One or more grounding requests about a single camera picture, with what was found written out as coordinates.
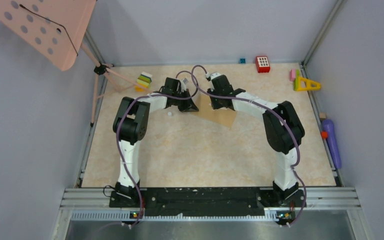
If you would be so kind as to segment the brown kraft envelope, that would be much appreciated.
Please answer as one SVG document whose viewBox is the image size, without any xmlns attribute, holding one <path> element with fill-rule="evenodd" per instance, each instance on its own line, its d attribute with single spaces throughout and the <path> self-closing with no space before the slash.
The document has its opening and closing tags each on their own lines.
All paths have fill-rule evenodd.
<svg viewBox="0 0 384 240">
<path fill-rule="evenodd" d="M 192 115 L 227 128 L 233 126 L 237 117 L 236 111 L 223 107 L 220 109 L 213 109 L 210 97 L 203 93 L 198 93 L 192 99 L 199 109 L 197 112 L 192 112 Z"/>
</svg>

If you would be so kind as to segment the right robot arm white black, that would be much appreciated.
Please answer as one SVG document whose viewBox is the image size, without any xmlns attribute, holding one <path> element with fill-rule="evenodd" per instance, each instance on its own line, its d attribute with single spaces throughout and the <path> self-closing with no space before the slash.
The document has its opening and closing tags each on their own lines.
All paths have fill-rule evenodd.
<svg viewBox="0 0 384 240">
<path fill-rule="evenodd" d="M 299 188 L 295 167 L 301 160 L 299 146 L 305 136 L 293 104 L 269 102 L 244 89 L 234 89 L 228 78 L 218 72 L 208 73 L 205 78 L 210 83 L 207 94 L 214 110 L 227 108 L 263 122 L 267 142 L 277 157 L 273 200 L 279 206 L 287 206 Z"/>
</svg>

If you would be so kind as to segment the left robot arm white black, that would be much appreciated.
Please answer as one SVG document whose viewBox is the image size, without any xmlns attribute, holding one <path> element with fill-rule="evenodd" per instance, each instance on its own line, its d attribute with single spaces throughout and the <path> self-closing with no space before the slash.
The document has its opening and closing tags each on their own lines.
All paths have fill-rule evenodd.
<svg viewBox="0 0 384 240">
<path fill-rule="evenodd" d="M 167 77 L 156 92 L 137 98 L 123 97 L 113 123 L 120 153 L 119 177 L 114 191 L 129 207 L 140 202 L 139 149 L 147 132 L 150 113 L 176 106 L 181 113 L 198 112 L 187 87 L 188 80 Z"/>
</svg>

